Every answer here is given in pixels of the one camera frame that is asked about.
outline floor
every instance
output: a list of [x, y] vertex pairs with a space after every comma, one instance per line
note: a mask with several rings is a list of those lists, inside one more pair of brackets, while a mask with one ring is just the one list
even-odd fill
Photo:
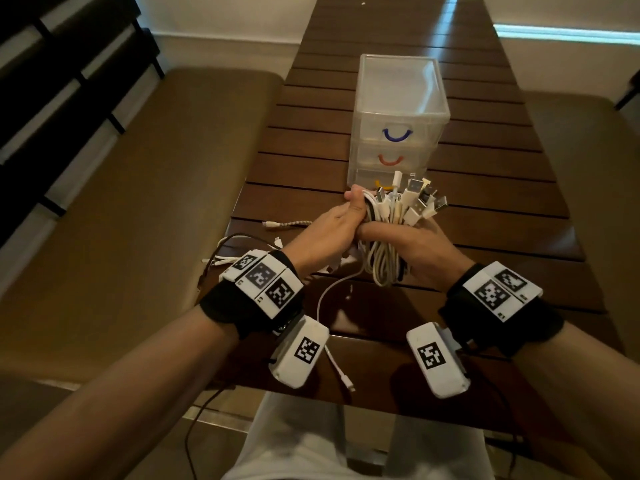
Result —
[[[640, 208], [639, 140], [604, 100], [530, 93], [527, 104], [611, 318], [628, 355], [640, 360], [640, 322], [633, 302], [640, 269], [640, 222], [634, 218]], [[69, 394], [62, 388], [11, 379], [0, 379], [0, 391], [0, 451]], [[211, 394], [201, 394], [195, 405], [202, 405]], [[210, 403], [211, 421], [226, 427], [198, 423], [194, 428], [190, 447], [201, 478], [220, 478], [232, 466], [263, 394], [237, 387]], [[347, 406], [345, 416], [347, 439], [354, 448], [388, 449], [393, 415]], [[189, 424], [188, 419], [180, 420], [127, 478], [190, 478], [183, 450]], [[556, 469], [519, 457], [514, 479], [572, 478], [560, 470], [585, 479], [608, 478], [571, 445], [539, 444], [537, 450]], [[491, 447], [488, 451], [496, 475], [506, 477], [510, 456]]]

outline forearm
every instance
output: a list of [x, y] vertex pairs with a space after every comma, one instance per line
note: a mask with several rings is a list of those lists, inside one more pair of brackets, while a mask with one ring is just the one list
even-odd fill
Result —
[[513, 358], [557, 418], [614, 478], [640, 476], [640, 365], [565, 323]]
[[54, 409], [5, 453], [0, 477], [119, 476], [180, 418], [237, 341], [233, 325], [192, 309]]

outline hand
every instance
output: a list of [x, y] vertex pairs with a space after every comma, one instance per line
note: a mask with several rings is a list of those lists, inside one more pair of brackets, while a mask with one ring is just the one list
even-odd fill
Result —
[[[347, 200], [352, 192], [345, 192]], [[424, 286], [446, 292], [474, 262], [460, 252], [433, 219], [423, 219], [416, 227], [368, 222], [359, 227], [361, 241], [391, 244], [411, 266], [411, 273]]]
[[300, 278], [328, 266], [349, 249], [366, 215], [364, 189], [351, 187], [349, 200], [318, 217], [282, 250]]

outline light strip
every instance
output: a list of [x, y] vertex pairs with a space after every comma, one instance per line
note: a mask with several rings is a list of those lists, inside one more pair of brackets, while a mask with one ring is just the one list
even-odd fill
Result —
[[640, 32], [559, 29], [555, 27], [532, 27], [528, 25], [502, 25], [500, 23], [494, 24], [493, 27], [498, 33], [498, 37], [501, 38], [640, 45]]

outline beige bench cushion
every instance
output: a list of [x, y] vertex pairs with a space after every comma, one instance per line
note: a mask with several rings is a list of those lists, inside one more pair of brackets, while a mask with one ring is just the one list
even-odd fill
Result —
[[167, 74], [0, 301], [0, 371], [91, 379], [193, 306], [281, 84]]

